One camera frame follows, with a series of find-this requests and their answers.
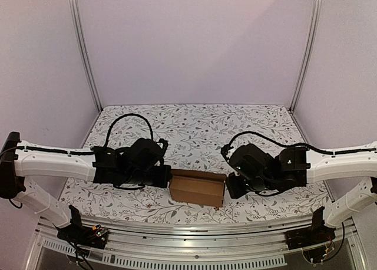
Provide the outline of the brown cardboard box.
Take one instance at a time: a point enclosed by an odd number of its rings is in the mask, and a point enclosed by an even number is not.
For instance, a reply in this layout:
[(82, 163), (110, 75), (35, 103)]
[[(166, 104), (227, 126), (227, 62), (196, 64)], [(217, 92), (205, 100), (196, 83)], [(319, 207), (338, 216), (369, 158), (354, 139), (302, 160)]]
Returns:
[(171, 198), (176, 202), (221, 208), (226, 175), (198, 170), (173, 169), (169, 183)]

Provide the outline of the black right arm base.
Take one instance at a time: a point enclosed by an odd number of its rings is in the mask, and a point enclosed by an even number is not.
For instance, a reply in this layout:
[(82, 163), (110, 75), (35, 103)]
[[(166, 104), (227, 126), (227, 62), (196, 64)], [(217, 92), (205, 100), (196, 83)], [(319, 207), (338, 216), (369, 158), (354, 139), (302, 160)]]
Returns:
[(325, 261), (333, 246), (335, 228), (327, 227), (323, 218), (324, 207), (313, 212), (310, 226), (285, 232), (285, 242), (288, 250), (300, 249), (320, 243), (329, 243), (329, 246), (303, 251), (303, 257), (311, 264), (319, 264)]

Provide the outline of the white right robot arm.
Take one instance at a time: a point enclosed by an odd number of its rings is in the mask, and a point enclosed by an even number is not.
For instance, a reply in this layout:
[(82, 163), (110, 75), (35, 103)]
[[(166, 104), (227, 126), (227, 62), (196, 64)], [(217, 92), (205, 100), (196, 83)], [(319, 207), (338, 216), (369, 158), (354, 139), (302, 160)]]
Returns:
[(254, 144), (238, 147), (233, 154), (230, 144), (221, 155), (234, 170), (226, 179), (230, 197), (238, 199), (249, 192), (271, 196), (295, 187), (329, 179), (361, 177), (361, 181), (340, 199), (328, 203), (319, 212), (319, 221), (305, 230), (305, 239), (317, 244), (345, 219), (376, 203), (376, 143), (348, 149), (321, 150), (306, 143), (285, 146), (275, 157)]

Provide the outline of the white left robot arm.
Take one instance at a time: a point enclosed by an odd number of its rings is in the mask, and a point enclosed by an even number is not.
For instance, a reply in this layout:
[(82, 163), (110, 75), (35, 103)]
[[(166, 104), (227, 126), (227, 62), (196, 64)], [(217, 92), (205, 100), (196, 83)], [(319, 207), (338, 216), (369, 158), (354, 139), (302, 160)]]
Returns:
[(1, 198), (26, 205), (57, 228), (64, 228), (75, 243), (81, 243), (88, 234), (80, 212), (59, 202), (31, 178), (70, 177), (116, 189), (126, 185), (131, 190), (144, 186), (165, 189), (172, 178), (171, 167), (164, 163), (167, 148), (163, 139), (140, 138), (132, 146), (118, 149), (63, 149), (22, 141), (18, 132), (12, 132), (1, 151)]

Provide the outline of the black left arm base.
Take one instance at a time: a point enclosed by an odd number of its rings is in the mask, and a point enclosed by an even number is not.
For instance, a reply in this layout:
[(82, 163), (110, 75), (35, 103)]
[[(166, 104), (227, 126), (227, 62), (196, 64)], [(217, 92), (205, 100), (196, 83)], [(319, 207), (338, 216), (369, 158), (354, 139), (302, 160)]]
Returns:
[(71, 212), (71, 219), (67, 226), (57, 228), (58, 238), (64, 239), (74, 245), (105, 249), (109, 235), (108, 228), (101, 225), (84, 226), (79, 210), (72, 205), (68, 207)]

